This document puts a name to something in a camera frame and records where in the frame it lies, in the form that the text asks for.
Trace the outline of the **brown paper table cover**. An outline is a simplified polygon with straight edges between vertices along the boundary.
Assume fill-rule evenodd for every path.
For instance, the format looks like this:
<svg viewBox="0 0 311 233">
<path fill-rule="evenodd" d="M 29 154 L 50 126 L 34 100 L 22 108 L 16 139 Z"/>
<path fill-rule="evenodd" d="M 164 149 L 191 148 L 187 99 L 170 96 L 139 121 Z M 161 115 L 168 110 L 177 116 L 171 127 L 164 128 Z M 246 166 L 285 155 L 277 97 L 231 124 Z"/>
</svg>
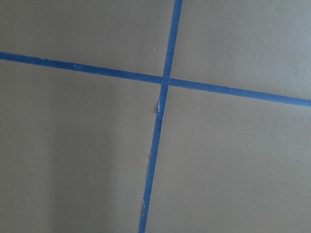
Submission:
<svg viewBox="0 0 311 233">
<path fill-rule="evenodd" d="M 3 0 L 3 233 L 308 233 L 308 0 Z"/>
</svg>

